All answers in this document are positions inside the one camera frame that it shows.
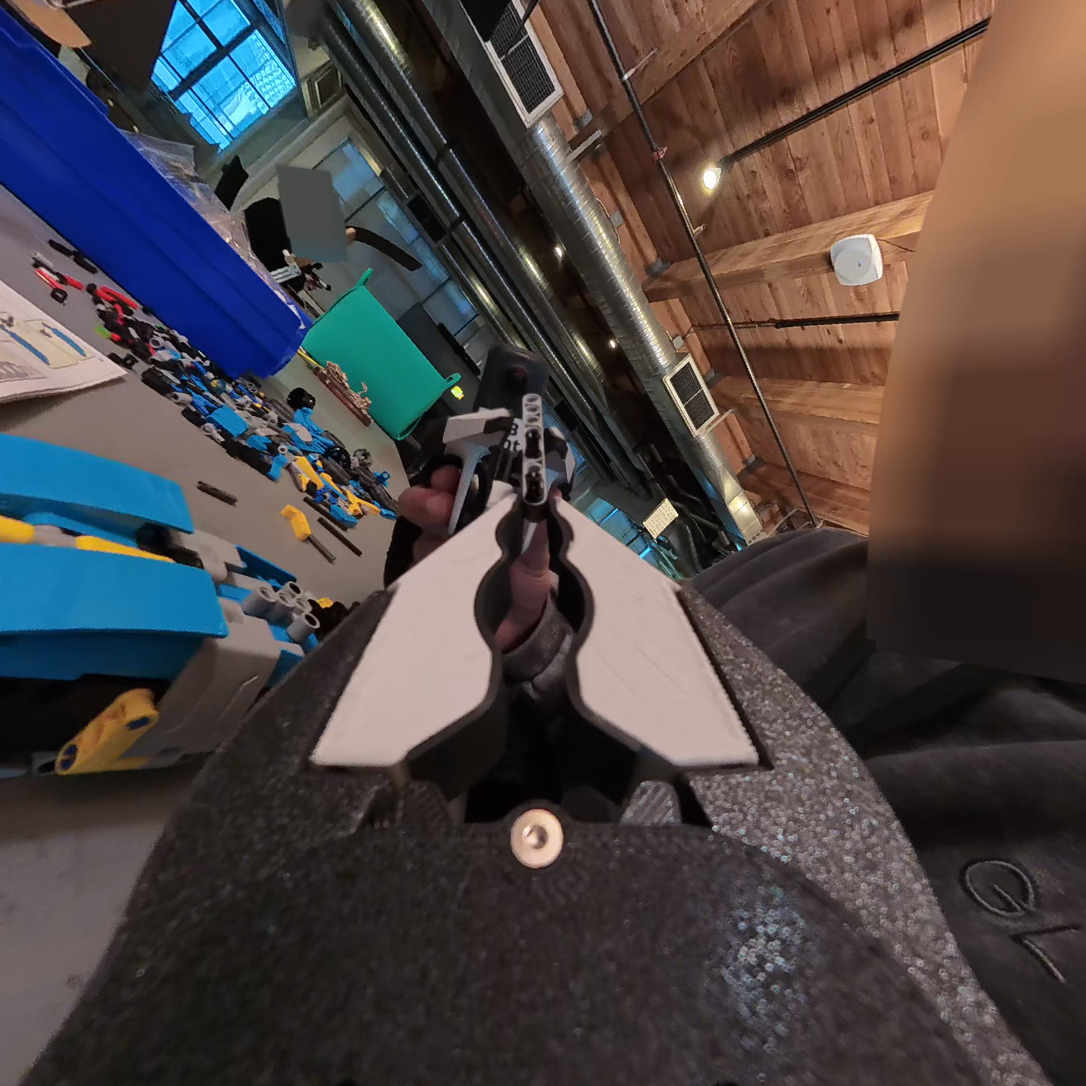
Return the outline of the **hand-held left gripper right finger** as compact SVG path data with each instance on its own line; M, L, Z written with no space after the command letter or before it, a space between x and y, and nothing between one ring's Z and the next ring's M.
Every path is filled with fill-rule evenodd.
M551 506L559 608L574 637L578 714L680 771L757 765L759 753L684 608L678 583L561 498Z

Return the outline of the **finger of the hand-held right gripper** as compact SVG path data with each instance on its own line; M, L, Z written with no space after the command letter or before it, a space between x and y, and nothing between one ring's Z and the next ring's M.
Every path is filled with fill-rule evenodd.
M569 501L578 470L574 449L559 427L544 430L544 498L550 503L555 494Z

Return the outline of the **grey perforated toy beam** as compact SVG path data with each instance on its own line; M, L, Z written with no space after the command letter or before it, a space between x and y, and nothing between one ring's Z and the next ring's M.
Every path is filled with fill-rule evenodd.
M536 526L548 513L550 483L546 473L546 427L542 400L526 394L522 402L522 513L525 554L536 534Z

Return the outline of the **person's right hand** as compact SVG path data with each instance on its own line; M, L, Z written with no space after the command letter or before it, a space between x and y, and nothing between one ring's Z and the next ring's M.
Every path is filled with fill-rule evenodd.
M449 541L446 532L453 515L454 498L460 480L460 469L442 466L427 485L412 485L400 495L400 533L413 527L417 536L412 541L406 568L422 561ZM496 630L496 645L504 654L518 649L535 634L545 609L554 576L550 570L550 538L544 528L536 528L527 550L512 561L508 574L509 610Z

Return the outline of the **black cabinet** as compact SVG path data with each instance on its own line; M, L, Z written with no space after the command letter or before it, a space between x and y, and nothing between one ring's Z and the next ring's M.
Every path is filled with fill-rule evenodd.
M441 402L447 414L472 411L479 387L479 367L445 325L433 319L417 302L399 319L400 329L442 377L446 388Z

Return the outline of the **green plastic board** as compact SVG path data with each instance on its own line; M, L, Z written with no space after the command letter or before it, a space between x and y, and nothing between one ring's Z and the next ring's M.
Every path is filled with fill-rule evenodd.
M409 437L419 419L462 381L443 376L372 296L367 269L305 334L299 352L325 372L337 366L351 390L370 400L372 421L392 440Z

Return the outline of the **pile of small toy bricks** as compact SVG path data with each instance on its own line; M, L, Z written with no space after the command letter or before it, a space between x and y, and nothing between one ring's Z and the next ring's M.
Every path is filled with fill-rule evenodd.
M256 381L229 377L184 334L159 323L149 307L108 287L83 252L51 238L47 245L81 272L72 276L52 257L34 252L33 274L50 299L63 305L76 293L89 296L97 333L111 346L108 358L169 400L228 456L272 481L289 478L300 502L334 536L369 516L397 519L389 475L372 470L367 450L350 451L315 419L316 400L305 387L278 400Z

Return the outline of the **blue toy car model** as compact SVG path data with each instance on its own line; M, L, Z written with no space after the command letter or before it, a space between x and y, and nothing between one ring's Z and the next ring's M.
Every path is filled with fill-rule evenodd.
M171 480L1 445L2 779L207 756L348 616L197 529Z

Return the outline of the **large ceiling air vent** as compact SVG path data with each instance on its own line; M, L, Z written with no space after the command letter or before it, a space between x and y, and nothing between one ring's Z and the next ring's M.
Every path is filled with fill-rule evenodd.
M520 2L505 2L484 49L525 128L531 128L561 102L563 89L536 31L523 18Z

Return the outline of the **person's dark grey hoodie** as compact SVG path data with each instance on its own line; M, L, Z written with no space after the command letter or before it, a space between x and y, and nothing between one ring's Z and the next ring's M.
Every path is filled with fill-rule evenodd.
M1003 1021L1052 1084L1084 1084L1084 685L877 651L867 550L782 533L686 585L859 753Z

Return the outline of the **white ceiling sensor box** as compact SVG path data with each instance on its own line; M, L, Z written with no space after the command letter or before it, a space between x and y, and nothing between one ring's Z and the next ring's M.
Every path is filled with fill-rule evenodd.
M856 233L842 237L830 248L830 263L839 285L859 288L884 276L884 257L876 236Z

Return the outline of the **blue plastic bin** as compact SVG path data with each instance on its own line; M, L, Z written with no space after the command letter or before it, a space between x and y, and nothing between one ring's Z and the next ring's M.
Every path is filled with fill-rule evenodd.
M1 184L225 372L272 376L301 346L307 318L7 10Z

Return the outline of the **toy building instruction booklet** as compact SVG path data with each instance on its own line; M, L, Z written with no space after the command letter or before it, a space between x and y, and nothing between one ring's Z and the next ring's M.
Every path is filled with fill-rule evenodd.
M113 359L1 285L1 403L106 386L122 378Z

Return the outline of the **dark panel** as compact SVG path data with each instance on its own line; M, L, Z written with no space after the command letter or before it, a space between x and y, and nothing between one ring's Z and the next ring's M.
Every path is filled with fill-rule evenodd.
M152 80L175 1L94 1L67 13L89 39L94 63L117 86L143 92Z

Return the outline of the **black ceiling track rail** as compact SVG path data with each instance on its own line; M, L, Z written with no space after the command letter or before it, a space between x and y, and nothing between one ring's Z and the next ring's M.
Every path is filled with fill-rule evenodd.
M927 67L930 64L943 59L943 56L963 49L967 45L970 45L972 41L978 39L987 31L990 21L992 16L981 18L969 25L967 28L961 29L961 31L957 31L940 40L937 45L929 46L921 52L915 53L914 56L899 62L889 70L862 81L858 86L832 98L813 110L810 110L803 116L791 119L786 124L779 126L776 129L765 132L750 143L741 146L738 149L727 154L727 156L720 157L716 165L720 171L727 173L745 157L750 157L754 154L771 148L771 146L776 146L776 143L781 143L782 141L797 135L797 132L801 132L815 124L818 124L822 119L828 119L836 113L849 108L867 96L874 94L877 90L889 87L891 84L902 79L904 76Z

